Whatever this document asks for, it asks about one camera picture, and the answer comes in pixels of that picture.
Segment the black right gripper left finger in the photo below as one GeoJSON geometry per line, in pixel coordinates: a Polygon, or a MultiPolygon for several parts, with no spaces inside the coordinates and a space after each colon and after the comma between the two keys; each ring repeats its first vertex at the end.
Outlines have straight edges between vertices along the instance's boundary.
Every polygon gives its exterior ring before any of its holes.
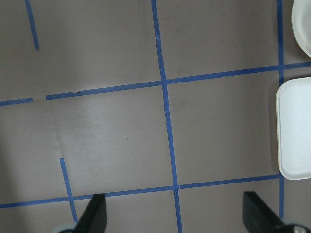
{"type": "Polygon", "coordinates": [[[105,194],[95,194],[77,225],[75,233],[104,233],[107,227],[107,210],[105,194]]]}

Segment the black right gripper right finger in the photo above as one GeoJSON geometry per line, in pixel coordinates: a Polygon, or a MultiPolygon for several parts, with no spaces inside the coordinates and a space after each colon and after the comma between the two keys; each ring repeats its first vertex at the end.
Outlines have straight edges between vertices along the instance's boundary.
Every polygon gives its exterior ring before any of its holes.
{"type": "Polygon", "coordinates": [[[243,194],[243,223],[249,233],[309,233],[310,228],[285,223],[254,191],[243,194]]]}

